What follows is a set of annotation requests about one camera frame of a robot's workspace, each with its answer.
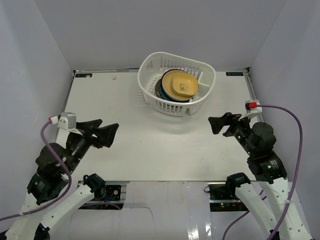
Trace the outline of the yellow square panda plate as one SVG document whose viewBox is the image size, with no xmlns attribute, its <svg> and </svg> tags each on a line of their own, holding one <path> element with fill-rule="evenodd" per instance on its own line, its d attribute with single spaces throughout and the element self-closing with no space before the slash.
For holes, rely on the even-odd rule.
<svg viewBox="0 0 320 240">
<path fill-rule="evenodd" d="M 172 90 L 180 97 L 193 97 L 198 92 L 198 80 L 184 72 L 175 73 L 172 76 Z"/>
</svg>

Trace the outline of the teal scalloped round plate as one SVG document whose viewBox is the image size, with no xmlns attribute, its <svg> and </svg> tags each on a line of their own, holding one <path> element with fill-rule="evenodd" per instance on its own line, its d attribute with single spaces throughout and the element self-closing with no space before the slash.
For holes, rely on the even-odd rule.
<svg viewBox="0 0 320 240">
<path fill-rule="evenodd" d="M 162 80 L 159 79 L 155 85 L 155 88 L 154 88 L 154 92 L 155 92 L 155 95 L 160 98 L 160 99 L 163 99 L 163 100 L 166 100 L 166 101 L 170 101 L 170 102 L 174 102 L 174 99 L 172 99 L 171 97 L 169 97 L 165 92 L 164 92 L 164 89 L 162 87 Z"/>
</svg>

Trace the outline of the orange round plate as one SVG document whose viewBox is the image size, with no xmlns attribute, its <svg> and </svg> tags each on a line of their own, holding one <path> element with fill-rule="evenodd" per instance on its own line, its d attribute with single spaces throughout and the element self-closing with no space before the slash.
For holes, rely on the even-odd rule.
<svg viewBox="0 0 320 240">
<path fill-rule="evenodd" d="M 185 71 L 182 71 L 179 69 L 172 69 L 172 70 L 166 71 L 161 77 L 162 87 L 163 87 L 164 92 L 170 98 L 174 99 L 174 101 L 186 102 L 186 101 L 190 100 L 191 98 L 193 98 L 194 96 L 193 97 L 178 96 L 173 92 L 173 89 L 172 89 L 172 76 L 178 72 L 186 73 Z"/>
</svg>

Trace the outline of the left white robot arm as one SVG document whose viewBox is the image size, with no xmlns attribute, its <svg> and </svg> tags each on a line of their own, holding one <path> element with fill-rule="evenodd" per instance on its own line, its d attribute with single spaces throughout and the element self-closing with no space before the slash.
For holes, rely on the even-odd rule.
<svg viewBox="0 0 320 240">
<path fill-rule="evenodd" d="M 18 214 L 11 215 L 13 225 L 5 232 L 6 240 L 48 240 L 58 225 L 90 200 L 106 196 L 106 182 L 96 173 L 85 175 L 83 183 L 69 196 L 72 174 L 90 148 L 110 148 L 118 123 L 101 126 L 101 119 L 77 122 L 75 116 L 53 116 L 40 130 L 44 147 L 35 160 L 37 170 L 27 185 L 24 203 Z M 49 125 L 68 132 L 66 145 L 48 142 Z"/>
</svg>

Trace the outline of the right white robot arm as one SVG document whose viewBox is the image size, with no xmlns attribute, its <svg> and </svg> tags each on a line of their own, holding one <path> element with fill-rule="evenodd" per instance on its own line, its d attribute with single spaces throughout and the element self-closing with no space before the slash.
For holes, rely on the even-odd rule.
<svg viewBox="0 0 320 240">
<path fill-rule="evenodd" d="M 239 199 L 253 215 L 269 240 L 311 240 L 295 203 L 291 201 L 294 186 L 288 181 L 281 159 L 274 152 L 276 137 L 267 123 L 250 125 L 248 116 L 225 113 L 208 119 L 213 134 L 227 130 L 224 137 L 234 137 L 248 154 L 247 164 L 265 193 L 268 205 L 255 192 L 245 173 L 239 172 L 226 178 L 226 195 Z"/>
</svg>

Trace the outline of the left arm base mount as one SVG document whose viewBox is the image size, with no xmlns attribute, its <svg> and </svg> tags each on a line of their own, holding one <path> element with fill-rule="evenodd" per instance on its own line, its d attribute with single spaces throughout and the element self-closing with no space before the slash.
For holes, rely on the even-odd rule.
<svg viewBox="0 0 320 240">
<path fill-rule="evenodd" d="M 80 210 L 122 210 L 126 199 L 127 185 L 120 182 L 107 182 L 97 198 L 82 205 Z"/>
</svg>

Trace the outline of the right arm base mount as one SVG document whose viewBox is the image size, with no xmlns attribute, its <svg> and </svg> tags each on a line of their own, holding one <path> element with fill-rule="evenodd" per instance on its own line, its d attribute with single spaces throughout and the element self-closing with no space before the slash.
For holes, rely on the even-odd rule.
<svg viewBox="0 0 320 240">
<path fill-rule="evenodd" d="M 209 207 L 212 213 L 248 210 L 236 196 L 231 195 L 224 182 L 208 184 L 203 191 L 209 196 Z"/>
</svg>

